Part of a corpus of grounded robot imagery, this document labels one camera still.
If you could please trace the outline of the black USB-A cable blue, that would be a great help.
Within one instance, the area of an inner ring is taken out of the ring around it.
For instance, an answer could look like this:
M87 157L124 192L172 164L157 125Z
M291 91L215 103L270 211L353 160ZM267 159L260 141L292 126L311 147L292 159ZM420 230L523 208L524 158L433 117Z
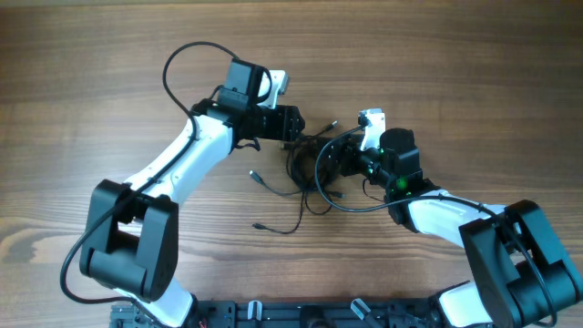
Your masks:
M295 184L296 191L279 191L270 187L263 178L255 171L250 171L250 177L262 187L270 192L282 196L289 197L295 194L314 191L316 189L314 182L314 164L313 162L318 157L321 151L322 135L330 132L338 124L337 120L325 126L320 132L315 135L301 134L293 142L283 142L282 148L288 151L285 161L286 174Z

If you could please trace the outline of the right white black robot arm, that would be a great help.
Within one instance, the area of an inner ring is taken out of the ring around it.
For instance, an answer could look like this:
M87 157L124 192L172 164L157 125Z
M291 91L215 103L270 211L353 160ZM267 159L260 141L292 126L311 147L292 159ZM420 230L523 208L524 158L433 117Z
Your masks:
M347 131L322 147L315 167L364 175L384 189L396 223L464 249L474 279L437 295L445 326L553 327L581 302L582 276L541 208L451 195L424 177L412 131L392 128L374 143Z

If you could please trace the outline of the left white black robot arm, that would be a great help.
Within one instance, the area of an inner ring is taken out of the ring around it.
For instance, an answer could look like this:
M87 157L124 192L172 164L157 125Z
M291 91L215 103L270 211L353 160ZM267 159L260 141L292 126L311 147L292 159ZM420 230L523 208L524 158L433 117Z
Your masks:
M283 70L233 59L217 98L187 110L177 138L140 172L94 189L80 239L80 272L118 292L163 327L183 327L198 301L176 280L179 208L234 149L261 138L293 141L305 127L298 108L279 104Z

